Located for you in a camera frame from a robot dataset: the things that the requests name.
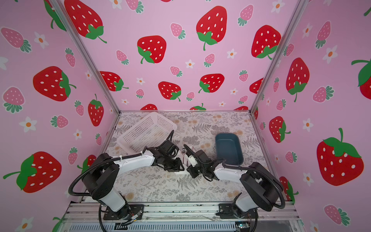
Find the dark teal plastic bin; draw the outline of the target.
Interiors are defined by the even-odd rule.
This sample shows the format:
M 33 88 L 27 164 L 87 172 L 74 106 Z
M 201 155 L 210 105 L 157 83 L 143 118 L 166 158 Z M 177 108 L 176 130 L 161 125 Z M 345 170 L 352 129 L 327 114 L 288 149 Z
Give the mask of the dark teal plastic bin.
M 229 165 L 242 165 L 244 162 L 240 140 L 233 133 L 219 133 L 215 136 L 217 158 Z

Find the white plastic mesh basket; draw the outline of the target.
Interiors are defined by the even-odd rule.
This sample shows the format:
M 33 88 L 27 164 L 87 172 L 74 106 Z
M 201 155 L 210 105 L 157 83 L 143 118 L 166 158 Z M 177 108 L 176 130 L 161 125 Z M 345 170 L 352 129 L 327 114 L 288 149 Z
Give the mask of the white plastic mesh basket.
M 117 143 L 128 154 L 139 153 L 144 147 L 159 146 L 175 130 L 177 130 L 175 123 L 153 112 L 120 135 Z

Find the white paper napkin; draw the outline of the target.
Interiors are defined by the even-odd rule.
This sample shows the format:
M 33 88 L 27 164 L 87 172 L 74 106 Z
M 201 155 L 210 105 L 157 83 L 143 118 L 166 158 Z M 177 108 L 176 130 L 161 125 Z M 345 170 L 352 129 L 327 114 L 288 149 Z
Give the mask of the white paper napkin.
M 182 162 L 182 166 L 184 167 L 184 170 L 180 171 L 180 172 L 176 172 L 175 174 L 176 175 L 188 175 L 188 176 L 190 176 L 190 173 L 187 171 L 187 168 L 189 167 L 189 160 L 188 160 L 187 154 L 183 153 L 182 151 L 179 151 L 176 157 L 180 158 L 180 160 Z

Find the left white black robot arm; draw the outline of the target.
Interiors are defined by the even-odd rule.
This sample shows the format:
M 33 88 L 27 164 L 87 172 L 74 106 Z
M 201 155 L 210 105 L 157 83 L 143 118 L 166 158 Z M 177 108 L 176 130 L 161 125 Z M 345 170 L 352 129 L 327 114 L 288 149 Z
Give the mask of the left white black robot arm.
M 145 147 L 141 152 L 125 157 L 111 157 L 103 153 L 92 166 L 80 174 L 69 186 L 71 196 L 90 196 L 106 206 L 118 219 L 132 220 L 134 216 L 125 197 L 114 188 L 116 178 L 138 168 L 157 166 L 167 172 L 180 172 L 185 168 L 177 157 L 179 147 L 172 142 L 174 130 L 158 147 Z

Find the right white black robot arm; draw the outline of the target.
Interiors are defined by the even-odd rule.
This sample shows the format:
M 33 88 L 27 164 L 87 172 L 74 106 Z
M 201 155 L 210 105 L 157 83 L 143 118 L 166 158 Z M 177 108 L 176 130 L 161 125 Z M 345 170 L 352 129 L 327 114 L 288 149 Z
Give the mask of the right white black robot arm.
M 184 150 L 189 164 L 187 171 L 193 178 L 201 175 L 209 182 L 232 181 L 243 185 L 246 192 L 234 198 L 231 212 L 226 215 L 244 218 L 250 210 L 261 208 L 270 212 L 274 207 L 286 207 L 284 187 L 260 163 L 253 162 L 248 167 L 241 167 L 226 164 L 222 158 L 211 160 L 203 150 L 194 152 L 187 145 L 184 145 Z

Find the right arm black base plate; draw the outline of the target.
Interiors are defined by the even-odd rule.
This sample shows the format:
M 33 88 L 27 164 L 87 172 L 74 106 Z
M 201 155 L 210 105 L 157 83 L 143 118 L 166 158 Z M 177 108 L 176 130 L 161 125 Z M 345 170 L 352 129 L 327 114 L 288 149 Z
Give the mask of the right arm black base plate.
M 219 204 L 218 211 L 215 214 L 221 219 L 256 219 L 259 218 L 256 209 L 250 209 L 246 212 L 240 210 L 235 204 Z

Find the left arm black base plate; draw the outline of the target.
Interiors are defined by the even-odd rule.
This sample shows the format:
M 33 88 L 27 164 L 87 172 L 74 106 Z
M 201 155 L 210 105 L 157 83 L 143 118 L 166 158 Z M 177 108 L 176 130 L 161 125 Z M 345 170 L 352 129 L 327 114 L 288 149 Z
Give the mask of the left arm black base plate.
M 117 212 L 107 207 L 103 216 L 104 220 L 141 220 L 145 205 L 126 204 Z

